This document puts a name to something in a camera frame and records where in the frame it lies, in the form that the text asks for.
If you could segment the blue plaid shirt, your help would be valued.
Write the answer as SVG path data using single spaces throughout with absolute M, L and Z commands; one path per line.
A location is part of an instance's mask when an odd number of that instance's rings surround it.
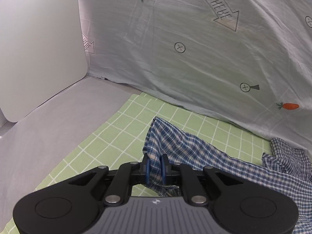
M 284 140 L 271 140 L 273 155 L 264 153 L 262 165 L 230 157 L 199 137 L 184 132 L 168 121 L 155 117 L 145 138 L 143 153 L 150 158 L 150 181 L 147 187 L 161 197 L 177 197 L 176 186 L 162 182 L 162 154 L 171 164 L 187 164 L 201 171 L 212 166 L 283 193 L 293 199 L 299 218 L 293 233 L 311 233 L 311 163 L 304 150 L 292 149 Z

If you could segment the grey printed backdrop sheet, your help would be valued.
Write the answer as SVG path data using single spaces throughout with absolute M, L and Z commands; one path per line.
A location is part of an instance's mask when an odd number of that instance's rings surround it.
M 311 148 L 311 0 L 78 0 L 89 74 Z

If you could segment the white rounded board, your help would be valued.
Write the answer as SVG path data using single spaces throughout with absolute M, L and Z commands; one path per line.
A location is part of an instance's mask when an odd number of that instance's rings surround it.
M 16 123 L 81 80 L 78 0 L 1 0 L 1 111 Z

